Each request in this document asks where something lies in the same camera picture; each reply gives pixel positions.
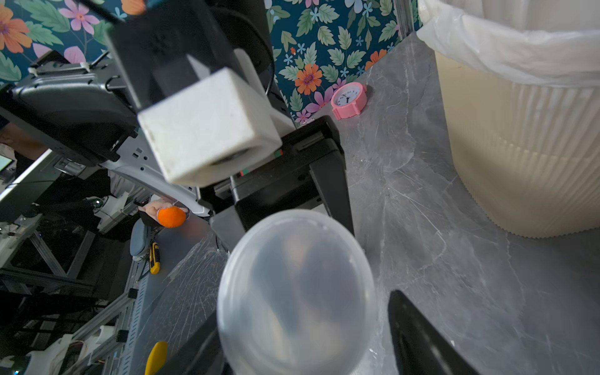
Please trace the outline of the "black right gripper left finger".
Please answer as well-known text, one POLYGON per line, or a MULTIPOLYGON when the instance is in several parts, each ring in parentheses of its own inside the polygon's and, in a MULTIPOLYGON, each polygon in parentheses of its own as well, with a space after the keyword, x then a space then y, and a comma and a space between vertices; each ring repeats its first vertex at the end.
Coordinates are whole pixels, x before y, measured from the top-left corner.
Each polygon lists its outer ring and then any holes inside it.
POLYGON ((232 374, 220 342, 216 311, 158 374, 232 374))

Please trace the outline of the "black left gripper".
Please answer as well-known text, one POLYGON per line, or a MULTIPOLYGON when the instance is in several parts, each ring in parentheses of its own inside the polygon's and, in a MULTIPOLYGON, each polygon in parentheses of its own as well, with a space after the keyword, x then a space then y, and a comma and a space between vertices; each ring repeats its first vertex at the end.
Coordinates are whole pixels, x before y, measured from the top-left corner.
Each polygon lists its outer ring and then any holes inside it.
POLYGON ((284 136, 275 159, 249 173, 198 191, 209 210, 217 244, 231 251, 259 221, 289 209, 325 207, 327 214, 353 231, 345 152, 339 130, 325 116, 284 136))

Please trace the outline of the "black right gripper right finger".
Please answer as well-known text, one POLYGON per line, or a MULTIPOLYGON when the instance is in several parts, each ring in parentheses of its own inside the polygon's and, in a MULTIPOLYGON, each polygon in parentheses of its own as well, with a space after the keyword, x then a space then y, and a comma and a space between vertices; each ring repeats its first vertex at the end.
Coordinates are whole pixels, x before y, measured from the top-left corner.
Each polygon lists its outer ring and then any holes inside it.
POLYGON ((477 373, 399 290, 390 293, 387 315, 399 373, 477 373))

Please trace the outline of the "translucent jar lid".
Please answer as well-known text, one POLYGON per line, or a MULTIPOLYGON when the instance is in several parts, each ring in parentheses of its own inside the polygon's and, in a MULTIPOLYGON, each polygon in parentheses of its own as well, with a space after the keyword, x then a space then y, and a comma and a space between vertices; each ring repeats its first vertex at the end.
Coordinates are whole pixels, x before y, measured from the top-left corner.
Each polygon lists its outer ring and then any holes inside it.
POLYGON ((376 320, 365 252, 320 212, 261 220, 237 243, 220 280, 218 331, 236 374, 350 374, 376 320))

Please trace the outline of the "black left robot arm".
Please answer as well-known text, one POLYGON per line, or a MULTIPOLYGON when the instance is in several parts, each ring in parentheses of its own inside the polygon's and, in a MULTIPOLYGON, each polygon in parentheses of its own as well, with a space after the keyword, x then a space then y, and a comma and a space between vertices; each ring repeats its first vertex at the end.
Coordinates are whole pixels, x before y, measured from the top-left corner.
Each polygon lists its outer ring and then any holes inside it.
POLYGON ((209 221, 226 248, 281 211, 322 205, 354 228, 345 157, 329 117, 296 128, 263 84, 273 73, 258 1, 151 1, 108 23, 92 62, 44 53, 1 89, 13 123, 83 167, 101 167, 209 221))

